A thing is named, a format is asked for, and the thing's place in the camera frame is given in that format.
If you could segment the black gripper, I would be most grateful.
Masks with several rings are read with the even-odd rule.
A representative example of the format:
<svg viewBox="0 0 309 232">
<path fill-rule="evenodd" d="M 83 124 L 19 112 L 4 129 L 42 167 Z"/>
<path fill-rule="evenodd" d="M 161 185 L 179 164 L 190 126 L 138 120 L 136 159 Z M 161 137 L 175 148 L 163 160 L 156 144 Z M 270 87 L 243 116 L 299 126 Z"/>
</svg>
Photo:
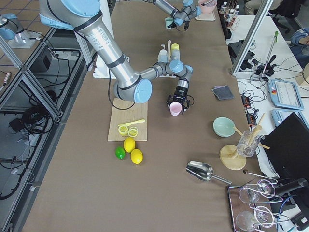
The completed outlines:
<svg viewBox="0 0 309 232">
<path fill-rule="evenodd" d="M 190 107 L 190 100 L 187 99 L 188 89 L 185 87 L 177 86 L 174 95 L 169 95 L 166 101 L 167 107 L 169 108 L 173 102 L 178 102 L 182 105 L 182 114 L 187 111 Z"/>
</svg>

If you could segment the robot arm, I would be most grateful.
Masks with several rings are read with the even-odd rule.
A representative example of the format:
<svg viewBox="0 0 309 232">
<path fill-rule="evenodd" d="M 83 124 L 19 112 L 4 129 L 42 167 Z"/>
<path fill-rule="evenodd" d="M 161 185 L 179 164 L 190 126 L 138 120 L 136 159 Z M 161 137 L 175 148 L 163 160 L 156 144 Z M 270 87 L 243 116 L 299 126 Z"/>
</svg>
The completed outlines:
<svg viewBox="0 0 309 232">
<path fill-rule="evenodd" d="M 184 0 L 183 7 L 180 10 L 166 0 L 145 0 L 145 2 L 154 4 L 173 19 L 170 28 L 181 26 L 183 23 L 188 24 L 191 19 L 200 16 L 202 13 L 201 8 L 195 5 L 192 0 Z"/>
<path fill-rule="evenodd" d="M 180 52 L 174 49 L 171 58 L 159 61 L 142 71 L 135 71 L 102 21 L 103 13 L 98 0 L 41 0 L 41 22 L 57 29 L 82 33 L 97 51 L 111 73 L 116 77 L 113 91 L 116 97 L 135 103 L 145 103 L 152 94 L 151 80 L 173 74 L 179 78 L 176 90 L 167 99 L 168 107 L 180 104 L 181 111 L 190 106 L 187 98 L 192 67 L 180 60 Z"/>
</svg>

